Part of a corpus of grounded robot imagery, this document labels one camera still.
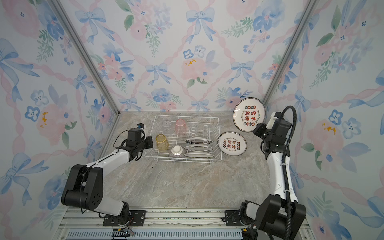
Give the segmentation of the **plate with red characters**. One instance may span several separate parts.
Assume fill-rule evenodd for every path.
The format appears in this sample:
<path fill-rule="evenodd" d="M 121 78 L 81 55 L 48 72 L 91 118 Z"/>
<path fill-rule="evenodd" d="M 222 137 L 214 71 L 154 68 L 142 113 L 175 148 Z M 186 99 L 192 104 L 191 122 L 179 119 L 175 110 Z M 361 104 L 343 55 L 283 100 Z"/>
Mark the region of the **plate with red characters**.
<path fill-rule="evenodd" d="M 222 133 L 218 138 L 218 146 L 224 154 L 233 157 L 240 156 L 247 150 L 245 138 L 235 132 Z"/>
<path fill-rule="evenodd" d="M 241 100 L 233 112 L 235 126 L 242 132 L 252 132 L 257 124 L 266 119 L 266 108 L 257 98 L 249 97 Z"/>

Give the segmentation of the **white wire dish rack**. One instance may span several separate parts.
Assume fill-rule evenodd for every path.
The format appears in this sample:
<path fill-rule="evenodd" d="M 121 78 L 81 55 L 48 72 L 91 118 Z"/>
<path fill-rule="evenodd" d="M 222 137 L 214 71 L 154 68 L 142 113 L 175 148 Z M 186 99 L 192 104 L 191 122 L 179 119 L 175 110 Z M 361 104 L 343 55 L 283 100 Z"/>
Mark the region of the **white wire dish rack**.
<path fill-rule="evenodd" d="M 187 132 L 179 135 L 176 133 L 175 122 L 178 119 L 186 121 Z M 172 126 L 170 128 L 163 128 L 162 123 L 164 120 L 170 120 Z M 221 135 L 220 120 L 217 117 L 192 117 L 192 116 L 167 116 L 156 115 L 152 124 L 150 132 L 154 138 L 154 147 L 145 152 L 147 158 L 151 158 L 156 161 L 169 161 L 169 162 L 190 162 L 190 163 L 214 163 L 222 160 L 222 151 L 218 146 L 218 138 Z M 169 143 L 169 149 L 167 151 L 159 152 L 156 145 L 156 136 L 163 134 L 167 137 Z M 194 145 L 187 144 L 186 139 L 189 138 L 207 138 L 212 140 L 213 143 L 209 144 L 214 149 L 212 151 L 204 151 L 213 154 L 212 158 L 188 158 L 185 157 L 185 153 L 192 152 L 187 151 L 185 146 Z M 170 152 L 173 146 L 180 145 L 184 149 L 184 155 L 181 158 L 171 157 Z"/>

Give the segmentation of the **green rimmed white plate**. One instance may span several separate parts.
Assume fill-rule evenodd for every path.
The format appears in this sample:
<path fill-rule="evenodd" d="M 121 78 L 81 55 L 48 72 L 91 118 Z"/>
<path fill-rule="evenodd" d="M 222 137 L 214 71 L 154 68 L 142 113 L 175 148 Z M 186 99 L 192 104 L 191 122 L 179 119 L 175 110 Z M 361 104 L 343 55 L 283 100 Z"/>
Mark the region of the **green rimmed white plate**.
<path fill-rule="evenodd" d="M 186 139 L 185 142 L 187 144 L 201 144 L 201 145 L 209 145 L 213 143 L 212 140 L 209 140 L 207 138 L 198 138 L 198 137 Z"/>

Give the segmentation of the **white plate with clover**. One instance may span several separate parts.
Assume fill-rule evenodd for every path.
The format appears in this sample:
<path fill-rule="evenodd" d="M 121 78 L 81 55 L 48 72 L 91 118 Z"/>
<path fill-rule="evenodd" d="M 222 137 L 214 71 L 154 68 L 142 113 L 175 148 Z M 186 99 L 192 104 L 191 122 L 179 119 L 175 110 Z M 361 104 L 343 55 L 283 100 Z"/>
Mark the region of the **white plate with clover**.
<path fill-rule="evenodd" d="M 209 145 L 194 144 L 185 146 L 185 149 L 187 151 L 212 151 L 214 148 Z"/>

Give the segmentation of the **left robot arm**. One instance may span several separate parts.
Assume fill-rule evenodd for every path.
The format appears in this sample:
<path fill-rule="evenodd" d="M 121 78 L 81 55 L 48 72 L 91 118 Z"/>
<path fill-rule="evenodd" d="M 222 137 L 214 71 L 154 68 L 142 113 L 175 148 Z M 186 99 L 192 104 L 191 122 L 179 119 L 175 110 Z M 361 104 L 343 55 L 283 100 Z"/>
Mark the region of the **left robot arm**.
<path fill-rule="evenodd" d="M 65 206 L 98 213 L 115 225 L 132 220 L 129 204 L 104 195 L 104 178 L 131 161 L 138 161 L 146 149 L 153 148 L 153 138 L 146 136 L 145 125 L 127 130 L 128 136 L 106 157 L 87 165 L 71 168 L 61 202 Z"/>

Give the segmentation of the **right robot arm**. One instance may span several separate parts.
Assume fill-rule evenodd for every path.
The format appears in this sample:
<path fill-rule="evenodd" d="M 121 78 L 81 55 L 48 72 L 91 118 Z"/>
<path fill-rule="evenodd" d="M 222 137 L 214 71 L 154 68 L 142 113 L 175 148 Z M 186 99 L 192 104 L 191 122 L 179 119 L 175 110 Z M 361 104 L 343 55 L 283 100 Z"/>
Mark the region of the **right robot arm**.
<path fill-rule="evenodd" d="M 267 124 L 258 124 L 254 135 L 262 139 L 261 150 L 270 170 L 270 194 L 259 205 L 242 203 L 239 219 L 253 229 L 271 237 L 293 240 L 305 217 L 306 207 L 299 204 L 290 178 L 290 150 L 296 124 L 285 120 L 284 113 L 275 112 Z"/>

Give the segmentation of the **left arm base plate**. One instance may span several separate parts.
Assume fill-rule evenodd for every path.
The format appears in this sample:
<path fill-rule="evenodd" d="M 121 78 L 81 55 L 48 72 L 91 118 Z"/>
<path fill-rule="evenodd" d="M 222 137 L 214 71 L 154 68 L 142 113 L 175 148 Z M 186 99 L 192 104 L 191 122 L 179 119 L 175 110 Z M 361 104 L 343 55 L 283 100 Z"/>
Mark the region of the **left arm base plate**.
<path fill-rule="evenodd" d="M 142 227 L 146 218 L 145 210 L 122 211 L 119 216 L 106 215 L 104 227 Z"/>

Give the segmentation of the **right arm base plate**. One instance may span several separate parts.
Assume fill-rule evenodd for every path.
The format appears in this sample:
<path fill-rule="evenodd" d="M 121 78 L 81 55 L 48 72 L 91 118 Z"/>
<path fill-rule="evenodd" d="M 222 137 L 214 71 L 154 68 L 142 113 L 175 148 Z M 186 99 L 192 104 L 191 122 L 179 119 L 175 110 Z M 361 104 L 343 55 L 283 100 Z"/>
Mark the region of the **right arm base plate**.
<path fill-rule="evenodd" d="M 226 210 L 223 222 L 226 227 L 241 227 L 250 228 L 251 225 L 259 226 L 266 219 L 262 215 L 257 215 L 256 212 L 241 212 L 238 210 Z"/>

